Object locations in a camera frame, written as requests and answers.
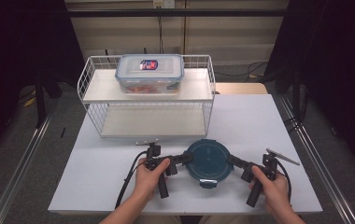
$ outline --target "label sticker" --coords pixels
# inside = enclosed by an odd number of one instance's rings
[[[140,63],[140,70],[156,70],[158,67],[157,60],[143,60]]]

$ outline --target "wire shelf rack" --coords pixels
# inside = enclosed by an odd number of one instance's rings
[[[115,78],[121,56],[90,57],[78,80],[78,97],[102,137],[205,137],[215,93],[208,55],[182,55],[177,94],[125,94]]]

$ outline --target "blue circular lid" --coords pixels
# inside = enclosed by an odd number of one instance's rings
[[[192,161],[186,164],[186,168],[197,180],[213,180],[217,183],[233,170],[233,165],[227,162],[230,152],[216,140],[202,139],[193,143],[187,151],[191,152]]]

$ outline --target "container lid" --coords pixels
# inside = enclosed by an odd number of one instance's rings
[[[116,79],[182,79],[183,60],[177,54],[126,54],[119,61]]]
[[[233,165],[227,162],[230,152],[216,140],[202,139],[193,143],[187,151],[191,152],[192,161],[186,164],[186,168],[205,189],[215,188],[233,170]]]

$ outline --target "electrical outlet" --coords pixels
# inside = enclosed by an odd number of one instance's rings
[[[153,0],[154,8],[163,8],[163,0]]]
[[[163,0],[164,8],[175,8],[175,0]]]

